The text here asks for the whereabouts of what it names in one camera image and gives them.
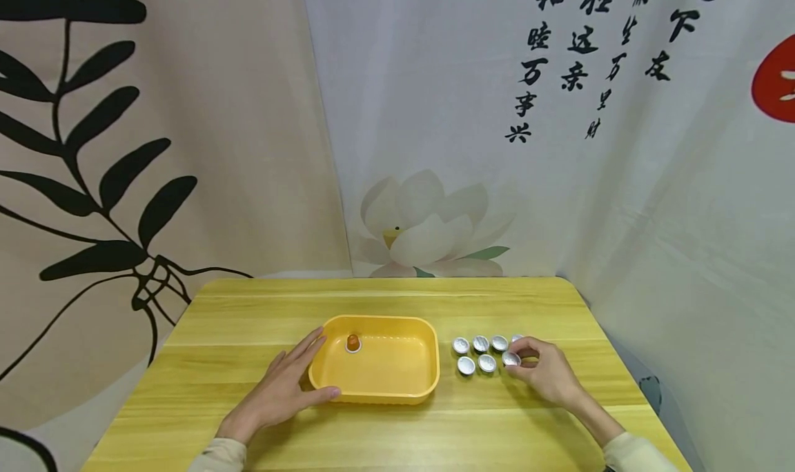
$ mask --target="plastic tray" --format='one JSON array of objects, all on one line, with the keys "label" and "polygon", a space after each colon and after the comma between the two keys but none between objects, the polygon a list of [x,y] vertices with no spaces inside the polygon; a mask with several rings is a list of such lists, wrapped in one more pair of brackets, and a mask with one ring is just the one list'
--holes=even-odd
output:
[{"label": "plastic tray", "polygon": [[[335,385],[340,403],[419,404],[439,382],[436,331],[417,317],[340,315],[327,321],[323,348],[309,367],[315,388]],[[345,350],[359,336],[357,353]]]}]

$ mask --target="curtain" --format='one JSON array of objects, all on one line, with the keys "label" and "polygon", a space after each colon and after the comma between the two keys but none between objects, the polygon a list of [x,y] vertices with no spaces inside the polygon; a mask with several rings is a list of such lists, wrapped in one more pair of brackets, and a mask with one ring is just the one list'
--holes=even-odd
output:
[{"label": "curtain", "polygon": [[306,1],[355,275],[566,277],[694,470],[795,469],[795,0]]},{"label": "curtain", "polygon": [[304,0],[0,0],[0,456],[76,471],[202,284],[348,277]]}]

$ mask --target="sleeve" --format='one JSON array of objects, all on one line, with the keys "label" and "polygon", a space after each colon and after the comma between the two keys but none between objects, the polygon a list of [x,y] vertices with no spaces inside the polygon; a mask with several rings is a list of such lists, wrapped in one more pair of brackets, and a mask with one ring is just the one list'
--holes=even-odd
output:
[{"label": "sleeve", "polygon": [[678,472],[651,442],[629,432],[605,446],[605,462],[615,472]]},{"label": "sleeve", "polygon": [[241,472],[246,465],[246,445],[216,437],[190,463],[188,472]]}]

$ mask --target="light wood surface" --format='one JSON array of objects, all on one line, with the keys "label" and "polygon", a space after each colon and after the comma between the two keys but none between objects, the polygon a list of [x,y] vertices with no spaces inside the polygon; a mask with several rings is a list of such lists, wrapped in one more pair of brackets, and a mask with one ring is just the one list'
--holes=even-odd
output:
[{"label": "light wood surface", "polygon": [[85,472],[185,471],[280,350],[341,314],[428,320],[441,378],[415,406],[328,404],[262,431],[247,471],[582,471],[600,448],[565,411],[504,373],[462,378],[456,336],[558,343],[628,431],[690,471],[574,287],[558,278],[225,279],[194,299]]}]

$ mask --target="green leaf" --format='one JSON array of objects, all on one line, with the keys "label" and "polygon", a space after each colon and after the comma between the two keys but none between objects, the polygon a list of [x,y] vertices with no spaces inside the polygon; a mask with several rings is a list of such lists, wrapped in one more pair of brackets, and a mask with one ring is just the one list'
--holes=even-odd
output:
[{"label": "green leaf", "polygon": [[27,127],[20,121],[14,120],[4,112],[0,112],[0,134],[11,139],[20,146],[32,149],[37,153],[60,157],[63,146],[53,141],[53,139],[38,133],[31,127]]},{"label": "green leaf", "polygon": [[467,255],[466,257],[461,258],[475,258],[475,259],[492,259],[501,254],[505,253],[511,248],[506,248],[505,246],[492,246],[490,248],[481,249],[481,251],[476,251]]},{"label": "green leaf", "polygon": [[72,215],[85,217],[97,210],[94,201],[91,201],[89,196],[69,186],[64,186],[56,180],[35,174],[7,172],[7,170],[0,170],[0,175],[31,186],[31,188],[38,190],[47,199],[54,202],[60,209],[68,211]]},{"label": "green leaf", "polygon": [[157,191],[149,201],[138,222],[138,237],[144,248],[148,248],[152,238],[172,219],[179,207],[188,199],[197,185],[197,178],[185,175],[172,180]]},{"label": "green leaf", "polygon": [[19,60],[0,50],[0,90],[31,101],[52,101],[52,92]]},{"label": "green leaf", "polygon": [[138,0],[77,0],[69,7],[69,18],[76,22],[141,23],[146,6]]},{"label": "green leaf", "polygon": [[63,18],[67,0],[0,0],[0,20],[37,21]]},{"label": "green leaf", "polygon": [[414,267],[414,270],[417,271],[417,277],[435,277],[433,273],[425,272],[420,268]]},{"label": "green leaf", "polygon": [[99,182],[101,206],[105,210],[112,210],[135,178],[169,146],[171,146],[169,139],[156,139],[127,154],[110,167]]},{"label": "green leaf", "polygon": [[42,270],[42,280],[94,272],[121,272],[146,261],[146,252],[129,241],[103,241]]},{"label": "green leaf", "polygon": [[101,100],[99,105],[95,106],[94,110],[91,110],[72,129],[72,132],[69,132],[69,136],[66,138],[66,147],[70,153],[77,154],[79,149],[85,146],[85,143],[105,132],[108,127],[119,120],[137,99],[140,92],[134,86],[121,87]]},{"label": "green leaf", "polygon": [[130,58],[135,52],[135,43],[131,40],[122,40],[117,43],[108,44],[102,48],[93,57],[86,60],[77,72],[69,79],[68,83],[63,87],[63,93],[66,95],[80,87],[87,86],[95,80],[103,78],[116,66]]}]

